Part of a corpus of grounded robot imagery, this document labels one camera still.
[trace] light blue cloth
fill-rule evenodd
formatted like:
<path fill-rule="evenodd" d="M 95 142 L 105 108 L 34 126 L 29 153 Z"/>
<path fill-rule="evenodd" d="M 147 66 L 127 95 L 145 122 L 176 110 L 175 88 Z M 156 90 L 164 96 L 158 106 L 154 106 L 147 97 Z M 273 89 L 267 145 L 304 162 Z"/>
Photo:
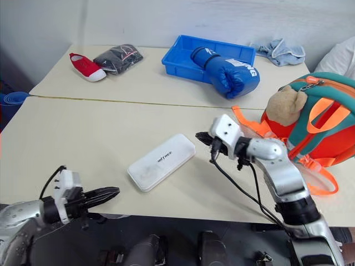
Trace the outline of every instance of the light blue cloth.
<path fill-rule="evenodd" d="M 305 61 L 305 50 L 302 46 L 288 47 L 284 39 L 273 40 L 266 45 L 251 43 L 256 49 L 256 54 L 267 57 L 278 67 L 283 65 L 297 65 Z"/>

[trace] red sneaker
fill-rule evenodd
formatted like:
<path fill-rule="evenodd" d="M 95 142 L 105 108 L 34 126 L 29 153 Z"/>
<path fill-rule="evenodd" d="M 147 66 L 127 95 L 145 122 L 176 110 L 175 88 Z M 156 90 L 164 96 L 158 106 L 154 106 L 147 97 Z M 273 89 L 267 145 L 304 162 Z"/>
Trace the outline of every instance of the red sneaker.
<path fill-rule="evenodd" d="M 73 53 L 71 53 L 69 56 L 73 66 L 84 76 L 84 78 L 86 78 L 86 80 L 95 82 L 106 77 L 105 71 L 103 71 L 98 65 L 96 65 L 87 57 Z"/>

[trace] white table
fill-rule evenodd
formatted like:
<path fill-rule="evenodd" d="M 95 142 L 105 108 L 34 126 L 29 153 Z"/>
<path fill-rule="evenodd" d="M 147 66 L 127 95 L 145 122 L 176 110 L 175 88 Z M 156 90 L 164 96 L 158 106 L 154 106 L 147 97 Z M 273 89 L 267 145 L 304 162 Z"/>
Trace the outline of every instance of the white table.
<path fill-rule="evenodd" d="M 244 110 L 258 120 L 262 111 Z M 209 148 L 195 138 L 214 117 L 230 109 L 108 103 L 101 101 L 28 98 L 2 132 L 0 202 L 39 197 L 53 171 L 62 164 L 80 174 L 85 191 L 118 186 L 121 193 L 94 212 L 137 214 L 238 222 L 267 222 L 258 206 L 242 195 L 212 164 Z M 196 145 L 196 156 L 148 193 L 140 192 L 126 169 L 138 158 L 177 133 Z M 250 169 L 241 172 L 225 156 L 221 166 L 255 195 Z M 355 226 L 353 160 L 331 168 L 340 191 L 314 197 L 331 226 Z M 274 202 L 257 169 L 263 203 Z"/>
<path fill-rule="evenodd" d="M 168 49 L 139 48 L 144 59 L 122 75 L 108 75 L 90 83 L 73 68 L 69 53 L 81 53 L 94 59 L 110 46 L 72 46 L 48 75 L 30 92 L 31 95 L 128 101 L 169 105 L 226 107 L 239 105 L 245 109 L 264 109 L 268 99 L 282 86 L 308 74 L 305 64 L 277 67 L 268 59 L 256 57 L 254 66 L 261 77 L 259 86 L 237 99 L 226 100 L 210 84 L 167 75 L 161 59 Z"/>

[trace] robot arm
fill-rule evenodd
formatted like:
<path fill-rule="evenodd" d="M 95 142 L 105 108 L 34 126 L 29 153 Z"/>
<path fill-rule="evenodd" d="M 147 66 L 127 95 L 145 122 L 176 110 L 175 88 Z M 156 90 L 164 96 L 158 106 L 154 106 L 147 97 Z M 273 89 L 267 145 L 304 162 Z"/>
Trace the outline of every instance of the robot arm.
<path fill-rule="evenodd" d="M 299 265 L 344 265 L 341 251 L 310 196 L 307 185 L 296 166 L 288 159 L 285 145 L 276 139 L 244 137 L 237 123 L 222 115 L 214 120 L 209 136 L 196 137 L 205 144 L 216 143 L 211 153 L 222 152 L 232 160 L 254 162 L 276 203 L 275 210 L 284 220 L 285 230 L 292 236 L 292 252 Z"/>
<path fill-rule="evenodd" d="M 0 212 L 0 265 L 21 265 L 29 257 L 36 232 L 49 224 L 69 223 L 88 208 L 100 205 L 119 193 L 117 187 L 83 192 L 78 173 L 62 170 L 55 181 L 54 198 L 21 202 Z"/>

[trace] orange strap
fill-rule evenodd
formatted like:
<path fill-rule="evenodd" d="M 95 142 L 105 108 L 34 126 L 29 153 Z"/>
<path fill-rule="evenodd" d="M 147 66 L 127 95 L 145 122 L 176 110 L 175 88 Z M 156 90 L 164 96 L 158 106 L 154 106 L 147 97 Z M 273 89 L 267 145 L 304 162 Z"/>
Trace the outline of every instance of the orange strap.
<path fill-rule="evenodd" d="M 239 106 L 233 106 L 232 110 L 237 117 L 238 121 L 244 125 L 247 126 L 248 128 L 252 129 L 257 133 L 258 135 L 262 137 L 274 137 L 277 138 L 277 136 L 272 132 L 271 128 L 269 127 L 268 123 L 264 120 L 261 123 L 255 122 L 255 121 L 250 121 L 246 119 L 243 116 L 243 113 L 241 112 Z"/>
<path fill-rule="evenodd" d="M 309 133 L 316 134 L 330 130 L 339 125 L 340 122 L 350 114 L 350 110 L 341 105 L 320 128 L 313 126 L 312 121 L 333 103 L 334 100 L 328 98 L 321 98 L 318 102 L 316 102 L 310 112 L 310 118 L 308 119 L 307 131 Z"/>
<path fill-rule="evenodd" d="M 303 164 L 304 167 L 306 167 L 306 168 L 309 168 L 311 170 L 315 170 L 315 171 L 319 172 L 322 176 L 324 176 L 326 179 L 328 179 L 330 181 L 330 183 L 332 183 L 334 186 L 333 191 L 328 191 L 328 190 L 323 190 L 321 188 L 318 188 L 318 187 L 313 186 L 308 183 L 307 186 L 308 186 L 308 189 L 312 195 L 323 195 L 324 196 L 324 195 L 332 195 L 332 194 L 335 194 L 338 192 L 338 190 L 339 190 L 338 182 L 336 181 L 334 175 L 332 175 L 330 172 L 328 172 L 321 165 L 321 162 L 318 162 L 318 160 L 313 160 L 307 155 L 307 156 L 304 156 L 303 158 L 301 158 L 299 160 L 299 163 Z"/>

